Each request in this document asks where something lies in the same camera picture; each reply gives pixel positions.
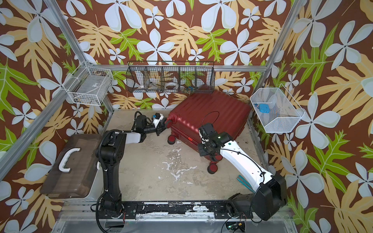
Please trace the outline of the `red hard-shell suitcase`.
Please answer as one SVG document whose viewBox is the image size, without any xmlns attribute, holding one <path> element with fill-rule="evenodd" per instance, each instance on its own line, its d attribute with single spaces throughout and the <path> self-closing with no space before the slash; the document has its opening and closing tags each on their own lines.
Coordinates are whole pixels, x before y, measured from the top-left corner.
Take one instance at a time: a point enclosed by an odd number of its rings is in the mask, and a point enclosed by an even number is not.
<svg viewBox="0 0 373 233">
<path fill-rule="evenodd" d="M 192 94 L 171 110 L 166 127 L 171 129 L 168 143 L 176 140 L 198 151 L 199 128 L 211 123 L 218 133 L 226 132 L 236 139 L 243 131 L 251 108 L 221 91 Z"/>
</svg>

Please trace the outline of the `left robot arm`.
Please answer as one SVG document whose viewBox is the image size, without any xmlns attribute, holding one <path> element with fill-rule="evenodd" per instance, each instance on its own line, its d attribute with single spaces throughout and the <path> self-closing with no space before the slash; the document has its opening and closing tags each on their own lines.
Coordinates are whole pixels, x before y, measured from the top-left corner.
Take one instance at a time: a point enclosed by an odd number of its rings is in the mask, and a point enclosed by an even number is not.
<svg viewBox="0 0 373 233">
<path fill-rule="evenodd" d="M 123 214 L 119 187 L 119 164 L 127 144 L 142 143 L 148 134 L 159 136 L 166 130 L 167 118 L 155 113 L 151 118 L 139 111 L 135 112 L 130 130 L 113 129 L 106 131 L 96 149 L 96 157 L 103 169 L 103 194 L 97 200 L 98 215 L 118 218 Z"/>
</svg>

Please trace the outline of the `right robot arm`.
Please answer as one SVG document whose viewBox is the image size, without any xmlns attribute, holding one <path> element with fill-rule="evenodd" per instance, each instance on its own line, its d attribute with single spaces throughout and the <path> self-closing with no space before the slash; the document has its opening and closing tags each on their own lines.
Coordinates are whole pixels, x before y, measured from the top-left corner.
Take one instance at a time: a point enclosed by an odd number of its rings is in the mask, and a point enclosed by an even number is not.
<svg viewBox="0 0 373 233">
<path fill-rule="evenodd" d="M 255 213 L 261 220 L 267 221 L 287 204 L 287 185 L 283 176 L 273 175 L 262 168 L 228 133 L 217 133 L 211 123 L 201 126 L 199 135 L 200 156 L 221 155 L 241 173 L 253 190 L 251 194 L 239 193 L 228 199 L 231 215 L 244 214 L 252 218 Z"/>
</svg>

